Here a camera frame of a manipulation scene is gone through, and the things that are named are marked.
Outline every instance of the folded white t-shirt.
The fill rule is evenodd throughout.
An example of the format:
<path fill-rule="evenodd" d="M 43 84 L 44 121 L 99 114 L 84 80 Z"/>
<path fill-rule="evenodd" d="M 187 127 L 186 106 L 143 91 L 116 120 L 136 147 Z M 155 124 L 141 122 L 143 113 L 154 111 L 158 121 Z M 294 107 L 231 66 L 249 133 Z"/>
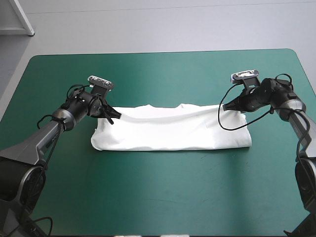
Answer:
<path fill-rule="evenodd" d="M 145 105 L 114 109 L 122 115 L 120 119 L 113 119 L 113 125 L 106 118 L 98 119 L 98 127 L 91 137 L 97 150 L 177 151 L 251 146 L 247 127 L 226 131 L 219 126 L 218 105 L 180 104 L 176 108 Z M 221 109 L 220 120 L 227 128 L 246 124 L 245 115 L 238 111 Z"/>

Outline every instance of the green tabletop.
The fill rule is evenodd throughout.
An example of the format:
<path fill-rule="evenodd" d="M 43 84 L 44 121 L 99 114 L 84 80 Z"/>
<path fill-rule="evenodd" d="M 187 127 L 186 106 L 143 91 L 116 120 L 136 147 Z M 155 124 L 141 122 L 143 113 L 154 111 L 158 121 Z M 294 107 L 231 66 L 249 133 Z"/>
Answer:
<path fill-rule="evenodd" d="M 315 94 L 290 49 L 40 55 L 30 60 L 0 122 L 0 149 L 35 132 L 67 89 L 89 75 L 115 83 L 107 96 L 112 106 L 176 107 L 218 104 L 231 73 L 248 69 L 261 80 L 292 75 L 316 119 Z M 215 151 L 97 151 L 90 143 L 96 125 L 86 117 L 65 132 L 49 164 L 32 217 L 51 216 L 54 235 L 282 235 L 308 214 L 294 175 L 297 138 L 276 114 L 248 128 L 252 147 Z"/>

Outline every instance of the wire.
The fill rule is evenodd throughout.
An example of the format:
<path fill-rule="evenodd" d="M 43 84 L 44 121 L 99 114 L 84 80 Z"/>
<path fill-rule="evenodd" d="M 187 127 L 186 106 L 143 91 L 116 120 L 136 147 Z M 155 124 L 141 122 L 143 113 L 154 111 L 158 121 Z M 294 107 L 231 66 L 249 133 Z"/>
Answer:
<path fill-rule="evenodd" d="M 49 220 L 50 221 L 50 228 L 49 228 L 49 232 L 48 232 L 48 236 L 50 236 L 51 231 L 53 229 L 53 219 L 50 216 L 46 216 L 46 217 L 42 217 L 42 218 L 36 219 L 33 222 L 36 223 L 36 222 L 42 221 L 42 220 Z"/>
<path fill-rule="evenodd" d="M 84 92 L 84 89 L 85 89 L 86 87 L 88 87 L 88 86 L 90 86 L 90 85 L 82 85 L 82 84 L 75 84 L 75 85 L 72 85 L 72 86 L 68 89 L 68 91 L 67 91 L 67 94 L 66 94 L 67 99 L 70 99 L 70 97 L 73 95 L 73 93 L 74 93 L 76 90 L 82 89 L 81 92 L 79 93 L 79 95 L 80 95 L 81 93 Z M 76 88 L 76 89 L 74 89 L 74 90 L 72 91 L 71 95 L 69 95 L 69 91 L 70 91 L 72 88 Z"/>
<path fill-rule="evenodd" d="M 218 123 L 219 123 L 219 125 L 221 126 L 222 129 L 227 130 L 227 131 L 235 131 L 235 130 L 241 129 L 241 128 L 243 128 L 243 127 L 246 127 L 246 126 L 248 126 L 248 125 L 250 125 L 250 124 L 252 124 L 252 123 L 254 123 L 254 122 L 256 122 L 256 121 L 258 121 L 258 120 L 260 120 L 260 119 L 262 119 L 262 118 L 263 118 L 264 116 L 266 116 L 267 114 L 271 114 L 271 113 L 272 113 L 272 110 L 270 109 L 269 111 L 266 111 L 266 112 L 265 112 L 263 115 L 261 115 L 260 117 L 254 119 L 253 121 L 251 121 L 251 122 L 249 122 L 249 123 L 246 123 L 246 124 L 244 124 L 244 125 L 242 125 L 242 126 L 240 126 L 240 127 L 236 127 L 236 128 L 226 128 L 226 127 L 224 127 L 224 126 L 221 124 L 221 121 L 220 121 L 221 105 L 222 105 L 224 99 L 226 98 L 226 96 L 228 95 L 228 93 L 230 92 L 230 90 L 233 89 L 233 88 L 234 88 L 235 86 L 237 86 L 237 85 L 240 85 L 240 84 L 235 84 L 235 85 L 233 85 L 231 88 L 228 89 L 228 91 L 226 92 L 226 94 L 224 95 L 223 99 L 221 100 L 221 102 L 219 103 L 219 106 L 218 106 L 218 112 L 217 112 L 217 120 L 218 120 Z"/>
<path fill-rule="evenodd" d="M 282 76 L 282 75 L 287 76 L 287 77 L 290 79 L 289 84 L 284 84 L 284 83 L 280 82 L 280 81 L 277 79 L 279 76 Z M 277 76 L 275 77 L 275 79 L 276 79 L 276 81 L 277 81 L 278 83 L 280 83 L 281 85 L 288 85 L 288 86 L 291 86 L 291 87 L 292 87 L 292 90 L 294 90 L 294 86 L 293 86 L 293 84 L 292 84 L 292 77 L 291 77 L 289 74 L 281 73 L 281 74 L 277 75 Z"/>

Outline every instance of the black cable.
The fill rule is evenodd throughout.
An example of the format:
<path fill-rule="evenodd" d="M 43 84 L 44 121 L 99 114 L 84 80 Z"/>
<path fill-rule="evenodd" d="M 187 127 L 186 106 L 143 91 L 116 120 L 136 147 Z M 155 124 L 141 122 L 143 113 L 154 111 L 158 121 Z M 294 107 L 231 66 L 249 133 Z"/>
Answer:
<path fill-rule="evenodd" d="M 82 92 L 84 92 L 84 89 L 85 89 L 86 87 L 88 87 L 88 86 L 90 86 L 90 85 L 82 85 L 82 84 L 75 84 L 75 85 L 72 85 L 72 86 L 68 89 L 68 91 L 67 91 L 67 94 L 66 94 L 67 99 L 69 99 L 69 98 L 73 95 L 73 93 L 74 93 L 76 90 L 82 89 L 82 91 L 79 93 L 79 95 L 80 95 Z M 71 95 L 69 95 L 69 91 L 70 91 L 72 88 L 75 88 L 75 87 L 76 87 L 76 89 L 74 89 L 74 90 L 72 91 Z"/>
<path fill-rule="evenodd" d="M 221 121 L 220 121 L 221 105 L 222 105 L 224 99 L 226 98 L 227 94 L 230 92 L 230 90 L 233 89 L 233 88 L 234 88 L 235 86 L 237 86 L 237 85 L 240 85 L 240 84 L 235 84 L 235 85 L 233 85 L 231 88 L 228 89 L 228 91 L 226 92 L 226 94 L 224 95 L 223 99 L 221 100 L 221 102 L 219 103 L 219 106 L 218 106 L 218 112 L 217 112 L 217 120 L 218 120 L 218 123 L 219 123 L 219 125 L 221 126 L 222 129 L 227 130 L 227 131 L 235 131 L 235 130 L 241 129 L 241 128 L 243 128 L 243 127 L 246 127 L 246 126 L 248 126 L 248 125 L 250 125 L 250 124 L 252 124 L 252 123 L 254 123 L 254 122 L 256 122 L 256 121 L 258 121 L 258 120 L 260 120 L 260 119 L 262 119 L 264 116 L 266 116 L 267 114 L 270 114 L 270 113 L 272 112 L 272 110 L 266 111 L 266 112 L 265 112 L 263 115 L 261 115 L 260 117 L 254 119 L 253 121 L 251 121 L 251 122 L 249 122 L 249 123 L 246 123 L 246 124 L 244 124 L 244 125 L 242 125 L 242 126 L 240 126 L 240 127 L 236 127 L 236 128 L 225 128 L 225 127 L 223 127 L 222 124 L 221 124 Z"/>
<path fill-rule="evenodd" d="M 53 115 L 44 115 L 36 124 L 38 129 L 40 129 L 40 123 L 47 117 L 53 117 Z"/>
<path fill-rule="evenodd" d="M 46 216 L 46 217 L 36 219 L 33 222 L 36 223 L 36 222 L 42 221 L 42 220 L 49 220 L 50 221 L 50 228 L 49 228 L 49 232 L 48 232 L 48 237 L 50 237 L 51 231 L 53 229 L 53 219 L 50 216 Z"/>
<path fill-rule="evenodd" d="M 280 82 L 280 81 L 277 79 L 279 76 L 282 76 L 282 75 L 287 76 L 287 77 L 290 79 L 289 84 L 283 84 L 282 82 Z M 275 79 L 276 79 L 276 81 L 277 81 L 278 83 L 280 83 L 281 85 L 288 85 L 288 86 L 291 86 L 291 87 L 292 87 L 292 90 L 294 90 L 294 86 L 293 86 L 293 84 L 292 84 L 292 77 L 291 77 L 289 74 L 281 73 L 281 74 L 277 75 L 277 76 L 275 77 Z"/>

